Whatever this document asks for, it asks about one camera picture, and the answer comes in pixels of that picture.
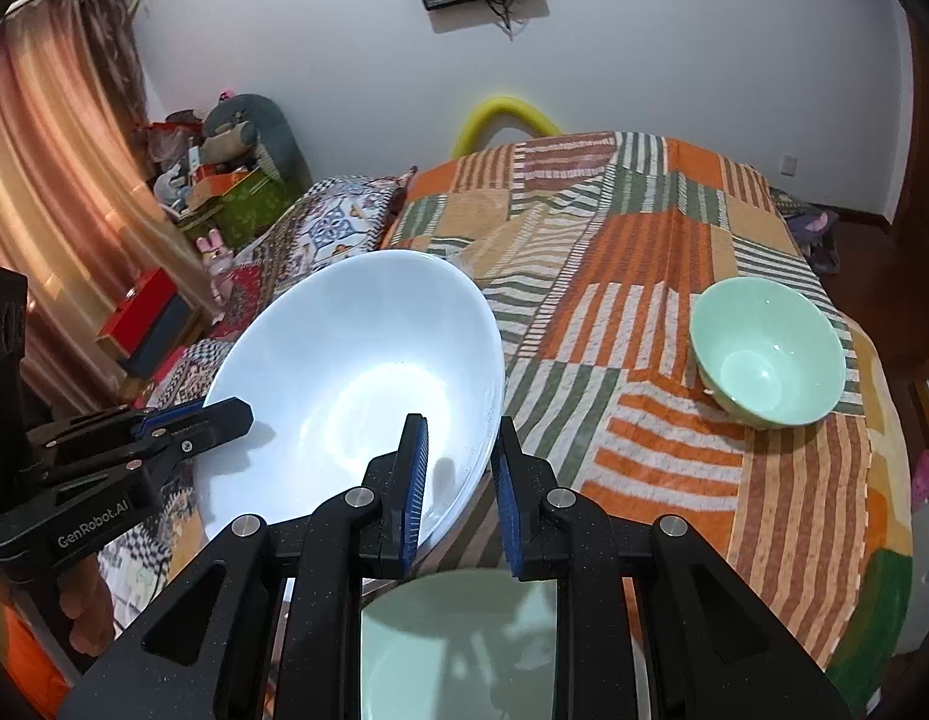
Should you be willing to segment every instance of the bedspread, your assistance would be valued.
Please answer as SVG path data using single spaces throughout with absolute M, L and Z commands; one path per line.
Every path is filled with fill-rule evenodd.
M 526 452 L 612 514 L 682 514 L 852 705 L 868 698 L 910 579 L 903 437 L 874 346 L 831 304 L 758 172 L 641 133 L 500 146 L 420 175 L 386 245 L 445 257 L 482 290 Z M 798 290 L 841 338 L 845 391 L 821 422 L 754 430 L 705 393 L 691 307 L 737 275 Z M 486 478 L 419 571 L 504 565 L 492 504 Z M 862 592 L 862 605 L 876 557 L 885 586 L 870 592 L 891 598 Z

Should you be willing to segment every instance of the dark brown floor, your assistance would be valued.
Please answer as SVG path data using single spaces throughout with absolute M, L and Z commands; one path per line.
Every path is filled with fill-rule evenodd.
M 879 351 L 914 467 L 929 437 L 911 382 L 929 356 L 929 241 L 921 230 L 886 233 L 840 220 L 841 271 L 822 284 L 839 311 L 864 328 Z

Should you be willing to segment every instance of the metal screw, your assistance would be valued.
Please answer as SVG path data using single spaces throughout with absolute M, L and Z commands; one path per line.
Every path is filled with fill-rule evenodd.
M 548 493 L 548 503 L 554 506 L 555 509 L 567 509 L 569 506 L 573 506 L 576 500 L 578 500 L 578 496 L 568 488 L 554 488 L 551 493 Z
M 344 502 L 355 509 L 361 509 L 374 500 L 374 493 L 368 488 L 353 488 L 344 494 Z
M 250 536 L 252 533 L 257 533 L 260 527 L 261 520 L 255 517 L 254 514 L 242 514 L 231 523 L 231 533 L 240 536 L 240 538 L 245 538 L 245 536 Z
M 688 523 L 677 516 L 677 514 L 668 514 L 666 517 L 661 517 L 661 521 L 658 522 L 658 527 L 665 534 L 665 536 L 684 536 L 684 533 L 688 532 Z

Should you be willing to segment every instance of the power outlet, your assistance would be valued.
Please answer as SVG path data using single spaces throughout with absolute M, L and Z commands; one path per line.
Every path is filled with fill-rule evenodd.
M 781 157 L 781 175 L 794 175 L 798 172 L 798 158 L 791 154 Z

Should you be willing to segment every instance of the yellow tube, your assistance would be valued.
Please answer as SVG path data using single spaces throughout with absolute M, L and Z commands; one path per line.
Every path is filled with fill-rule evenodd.
M 464 127 L 461 128 L 461 134 L 458 135 L 458 141 L 455 143 L 451 158 L 458 159 L 458 157 L 477 151 L 478 136 L 481 135 L 492 119 L 501 115 L 521 119 L 541 138 L 563 134 L 562 130 L 559 130 L 555 123 L 541 113 L 538 108 L 535 108 L 534 105 L 528 105 L 528 103 L 515 98 L 490 98 L 471 111 L 468 119 L 464 122 Z

